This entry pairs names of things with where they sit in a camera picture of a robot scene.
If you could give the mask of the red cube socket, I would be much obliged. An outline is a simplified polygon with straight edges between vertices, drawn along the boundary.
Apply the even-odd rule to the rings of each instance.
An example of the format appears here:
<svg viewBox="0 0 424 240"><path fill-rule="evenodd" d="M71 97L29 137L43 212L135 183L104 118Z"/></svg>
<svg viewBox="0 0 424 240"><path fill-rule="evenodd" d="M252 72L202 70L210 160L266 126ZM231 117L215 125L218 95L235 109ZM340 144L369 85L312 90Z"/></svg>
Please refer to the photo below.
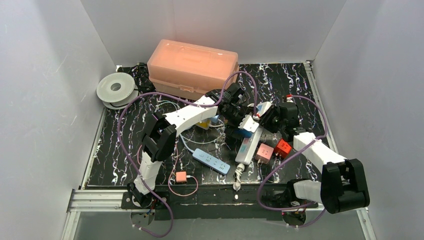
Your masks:
<svg viewBox="0 0 424 240"><path fill-rule="evenodd" d="M273 153L282 159L285 159L292 150L292 146L285 141L283 138L279 140L277 145L274 147Z"/></svg>

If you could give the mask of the white long power strip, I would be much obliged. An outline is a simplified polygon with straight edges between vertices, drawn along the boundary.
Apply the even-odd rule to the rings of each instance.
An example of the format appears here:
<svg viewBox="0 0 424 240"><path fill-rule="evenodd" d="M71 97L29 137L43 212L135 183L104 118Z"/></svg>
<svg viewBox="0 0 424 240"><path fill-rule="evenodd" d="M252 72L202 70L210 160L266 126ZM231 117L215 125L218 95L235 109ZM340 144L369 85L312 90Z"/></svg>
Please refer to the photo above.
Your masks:
<svg viewBox="0 0 424 240"><path fill-rule="evenodd" d="M262 102L256 106L257 112L252 115L252 118L259 123L259 118L272 106L271 101ZM249 165L252 161L256 147L259 143L263 132L263 127L259 125L256 132L252 133L250 138L244 138L238 153L235 157L235 162L238 164Z"/></svg>

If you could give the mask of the pink plug adapter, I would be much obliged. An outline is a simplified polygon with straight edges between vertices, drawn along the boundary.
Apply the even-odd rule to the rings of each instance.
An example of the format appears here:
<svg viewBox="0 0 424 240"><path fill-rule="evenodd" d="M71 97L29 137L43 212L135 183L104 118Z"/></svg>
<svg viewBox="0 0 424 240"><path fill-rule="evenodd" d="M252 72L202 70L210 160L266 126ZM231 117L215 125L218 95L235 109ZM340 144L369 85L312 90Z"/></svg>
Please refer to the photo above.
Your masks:
<svg viewBox="0 0 424 240"><path fill-rule="evenodd" d="M261 143L257 149L255 160L257 160L258 163L268 164L270 159L272 158L273 153L273 147Z"/></svg>

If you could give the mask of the light blue power strip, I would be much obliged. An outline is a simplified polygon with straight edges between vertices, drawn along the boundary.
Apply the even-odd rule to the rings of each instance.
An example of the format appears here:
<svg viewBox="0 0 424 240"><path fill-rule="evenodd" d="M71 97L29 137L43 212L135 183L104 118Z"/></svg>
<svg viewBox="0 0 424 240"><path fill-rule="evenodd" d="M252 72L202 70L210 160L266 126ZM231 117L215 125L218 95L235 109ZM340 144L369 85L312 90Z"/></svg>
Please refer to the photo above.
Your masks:
<svg viewBox="0 0 424 240"><path fill-rule="evenodd" d="M200 163L205 164L209 168L215 170L221 175L226 175L230 170L230 165L224 161L216 158L215 156L210 155L208 152L205 152L199 148L195 149L192 153L192 157L199 161Z"/></svg>

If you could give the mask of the pink translucent plastic storage box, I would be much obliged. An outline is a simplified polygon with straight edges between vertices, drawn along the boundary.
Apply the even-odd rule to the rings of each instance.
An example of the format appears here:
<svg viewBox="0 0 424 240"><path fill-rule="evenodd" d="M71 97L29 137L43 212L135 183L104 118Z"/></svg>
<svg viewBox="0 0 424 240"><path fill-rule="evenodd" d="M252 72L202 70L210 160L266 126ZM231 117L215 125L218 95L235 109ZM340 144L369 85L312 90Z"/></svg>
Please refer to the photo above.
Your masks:
<svg viewBox="0 0 424 240"><path fill-rule="evenodd" d="M162 39L147 62L148 78L158 92L198 100L228 88L239 70L236 52Z"/></svg>

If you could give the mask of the small pink usb charger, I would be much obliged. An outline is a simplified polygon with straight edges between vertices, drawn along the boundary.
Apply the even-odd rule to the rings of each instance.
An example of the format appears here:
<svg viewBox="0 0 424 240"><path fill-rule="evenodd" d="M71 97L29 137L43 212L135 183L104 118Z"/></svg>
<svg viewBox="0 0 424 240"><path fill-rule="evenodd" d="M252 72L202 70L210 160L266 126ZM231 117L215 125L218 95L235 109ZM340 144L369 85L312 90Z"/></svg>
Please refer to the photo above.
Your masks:
<svg viewBox="0 0 424 240"><path fill-rule="evenodd" d="M187 172L186 171L179 171L175 173L175 182L182 184L187 182Z"/></svg>

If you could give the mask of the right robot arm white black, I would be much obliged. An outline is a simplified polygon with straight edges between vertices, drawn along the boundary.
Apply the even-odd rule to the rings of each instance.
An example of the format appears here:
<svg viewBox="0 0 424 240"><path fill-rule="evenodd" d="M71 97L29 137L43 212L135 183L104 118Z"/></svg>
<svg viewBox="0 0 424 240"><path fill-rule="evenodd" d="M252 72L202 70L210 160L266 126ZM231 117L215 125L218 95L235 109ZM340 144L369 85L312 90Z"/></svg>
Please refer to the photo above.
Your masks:
<svg viewBox="0 0 424 240"><path fill-rule="evenodd" d="M369 206L370 196L361 161L336 153L321 141L321 136L303 128L295 103L273 105L267 101L259 104L257 109L259 125L272 133L281 133L282 139L292 143L293 149L321 173L320 181L290 180L283 192L284 203L320 203L330 214Z"/></svg>

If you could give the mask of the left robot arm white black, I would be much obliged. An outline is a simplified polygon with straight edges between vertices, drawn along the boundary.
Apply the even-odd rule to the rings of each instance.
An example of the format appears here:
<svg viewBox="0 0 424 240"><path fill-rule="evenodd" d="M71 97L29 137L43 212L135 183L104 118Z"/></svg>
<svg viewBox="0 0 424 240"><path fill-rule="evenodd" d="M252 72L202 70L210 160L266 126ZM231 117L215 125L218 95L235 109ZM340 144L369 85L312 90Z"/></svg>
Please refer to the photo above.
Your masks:
<svg viewBox="0 0 424 240"><path fill-rule="evenodd" d="M186 106L166 114L153 112L149 115L141 135L141 162L134 180L137 191L143 196L154 192L162 162L174 152L178 136L193 125L221 115L244 130L246 120L257 114L258 103L254 101L251 107L239 106L238 101L243 94L243 89L232 83L228 89L211 90L195 102L175 97Z"/></svg>

